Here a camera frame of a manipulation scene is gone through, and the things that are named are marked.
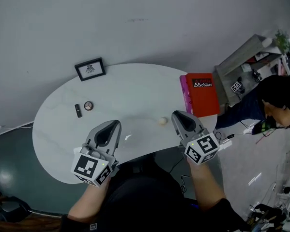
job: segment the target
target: hand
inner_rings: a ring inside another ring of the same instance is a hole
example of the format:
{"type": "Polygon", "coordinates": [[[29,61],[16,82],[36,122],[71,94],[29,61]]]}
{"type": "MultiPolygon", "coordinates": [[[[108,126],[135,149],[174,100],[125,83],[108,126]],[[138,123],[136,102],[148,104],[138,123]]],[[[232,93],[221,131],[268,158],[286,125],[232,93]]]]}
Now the hand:
{"type": "Polygon", "coordinates": [[[262,100],[262,102],[264,104],[265,118],[267,118],[267,116],[272,116],[273,115],[273,109],[275,108],[275,106],[271,105],[269,102],[266,102],[264,100],[262,100]]]}

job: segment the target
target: picture frame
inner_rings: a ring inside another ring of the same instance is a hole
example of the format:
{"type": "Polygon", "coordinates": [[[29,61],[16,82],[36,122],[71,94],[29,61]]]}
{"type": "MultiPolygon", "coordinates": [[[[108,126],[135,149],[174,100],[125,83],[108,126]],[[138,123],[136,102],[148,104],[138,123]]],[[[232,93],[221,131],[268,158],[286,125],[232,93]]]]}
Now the picture frame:
{"type": "Polygon", "coordinates": [[[106,75],[102,58],[96,58],[77,64],[75,65],[75,69],[82,82],[101,75],[106,75]]]}

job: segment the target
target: oval table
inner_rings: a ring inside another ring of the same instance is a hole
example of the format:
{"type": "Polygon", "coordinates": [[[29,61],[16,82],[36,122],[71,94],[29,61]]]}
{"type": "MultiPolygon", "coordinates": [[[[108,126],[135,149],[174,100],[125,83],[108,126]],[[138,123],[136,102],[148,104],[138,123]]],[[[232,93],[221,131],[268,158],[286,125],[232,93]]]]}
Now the oval table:
{"type": "MultiPolygon", "coordinates": [[[[68,81],[49,95],[36,115],[32,133],[36,156],[52,177],[64,183],[81,183],[70,172],[73,149],[105,121],[118,119],[122,124],[115,152],[120,164],[180,142],[170,116],[175,110],[185,111],[179,81],[185,72],[153,64],[113,65],[105,71],[106,75],[84,82],[79,77],[68,81]],[[93,102],[93,110],[83,108],[86,101],[93,102]],[[158,124],[161,117],[168,118],[164,126],[158,124]]],[[[212,132],[217,115],[200,120],[212,132]]]]}

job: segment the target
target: red book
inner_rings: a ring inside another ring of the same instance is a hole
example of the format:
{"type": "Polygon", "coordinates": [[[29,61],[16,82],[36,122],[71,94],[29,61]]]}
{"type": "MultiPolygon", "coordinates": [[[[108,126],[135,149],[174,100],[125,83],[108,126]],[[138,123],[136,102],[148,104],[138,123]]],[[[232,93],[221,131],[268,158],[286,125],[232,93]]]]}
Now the red book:
{"type": "Polygon", "coordinates": [[[193,114],[205,117],[220,113],[218,96],[211,73],[189,73],[186,75],[193,114]]]}

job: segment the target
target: green plant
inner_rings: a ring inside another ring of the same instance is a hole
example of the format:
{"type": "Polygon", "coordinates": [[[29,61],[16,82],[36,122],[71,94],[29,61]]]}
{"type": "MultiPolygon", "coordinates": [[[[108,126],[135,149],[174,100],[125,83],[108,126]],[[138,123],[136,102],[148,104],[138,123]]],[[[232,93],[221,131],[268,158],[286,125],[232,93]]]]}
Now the green plant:
{"type": "Polygon", "coordinates": [[[290,51],[290,42],[289,42],[289,36],[286,32],[283,32],[282,30],[277,30],[277,33],[275,34],[276,38],[274,39],[276,45],[278,46],[279,50],[282,54],[286,54],[290,51]]]}

